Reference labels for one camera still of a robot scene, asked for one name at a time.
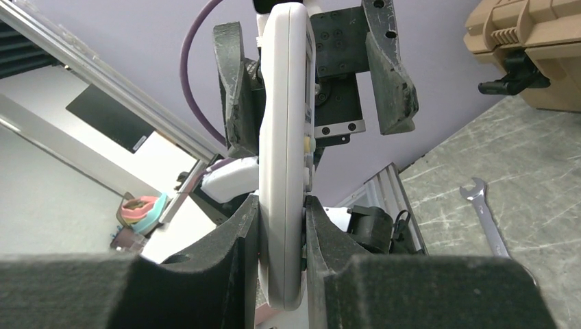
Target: metal wrench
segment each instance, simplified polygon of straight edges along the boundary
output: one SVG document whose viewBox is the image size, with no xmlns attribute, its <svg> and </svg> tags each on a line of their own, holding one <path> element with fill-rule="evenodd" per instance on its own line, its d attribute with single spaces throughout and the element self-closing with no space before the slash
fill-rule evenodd
<svg viewBox="0 0 581 329">
<path fill-rule="evenodd" d="M 502 236 L 498 231 L 498 227 L 492 218 L 489 207 L 486 205 L 486 182 L 480 178 L 472 178 L 476 183 L 476 186 L 468 191 L 467 189 L 460 187 L 460 194 L 472 202 L 472 206 L 476 210 L 480 224 L 484 229 L 484 234 L 489 242 L 494 256 L 510 258 L 506 245 L 502 241 Z"/>
</svg>

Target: gray floor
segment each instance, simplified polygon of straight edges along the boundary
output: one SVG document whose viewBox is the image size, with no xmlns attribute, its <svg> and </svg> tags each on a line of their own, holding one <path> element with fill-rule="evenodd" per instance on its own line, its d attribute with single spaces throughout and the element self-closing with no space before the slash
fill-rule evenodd
<svg viewBox="0 0 581 329">
<path fill-rule="evenodd" d="M 491 255 L 458 192 L 488 182 L 512 257 L 536 277 L 560 328 L 581 328 L 581 114 L 509 97 L 401 174 L 431 255 Z"/>
<path fill-rule="evenodd" d="M 108 252 L 120 200 L 0 125 L 0 254 Z"/>
</svg>

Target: screw hole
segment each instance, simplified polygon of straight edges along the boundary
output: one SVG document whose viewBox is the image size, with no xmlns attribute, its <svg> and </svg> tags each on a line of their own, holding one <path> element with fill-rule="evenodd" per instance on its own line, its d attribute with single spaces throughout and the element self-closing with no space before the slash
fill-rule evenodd
<svg viewBox="0 0 581 329">
<path fill-rule="evenodd" d="M 186 254 L 175 254 L 169 256 L 166 260 L 163 261 L 162 264 L 178 264 L 187 262 L 188 260 L 190 260 L 190 256 Z"/>
</svg>

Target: white remote control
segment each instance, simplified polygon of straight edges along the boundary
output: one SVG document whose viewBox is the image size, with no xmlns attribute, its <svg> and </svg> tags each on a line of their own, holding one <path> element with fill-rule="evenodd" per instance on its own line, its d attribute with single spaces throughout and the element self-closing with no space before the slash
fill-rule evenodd
<svg viewBox="0 0 581 329">
<path fill-rule="evenodd" d="M 269 305 L 295 310 L 302 298 L 303 207 L 314 175 L 314 34 L 300 3 L 276 5 L 262 35 L 267 101 L 260 126 L 259 279 Z"/>
</svg>

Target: teal object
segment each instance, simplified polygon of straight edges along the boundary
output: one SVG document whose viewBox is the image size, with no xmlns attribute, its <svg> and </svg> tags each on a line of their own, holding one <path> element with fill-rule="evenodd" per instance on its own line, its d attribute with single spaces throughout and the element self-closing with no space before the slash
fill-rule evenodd
<svg viewBox="0 0 581 329">
<path fill-rule="evenodd" d="M 158 219 L 162 215 L 165 204 L 167 202 L 167 194 L 163 193 L 160 198 L 153 205 L 153 208 L 145 215 L 139 222 L 132 224 L 131 228 L 134 232 L 142 234 L 147 231 L 152 225 L 157 224 Z"/>
</svg>

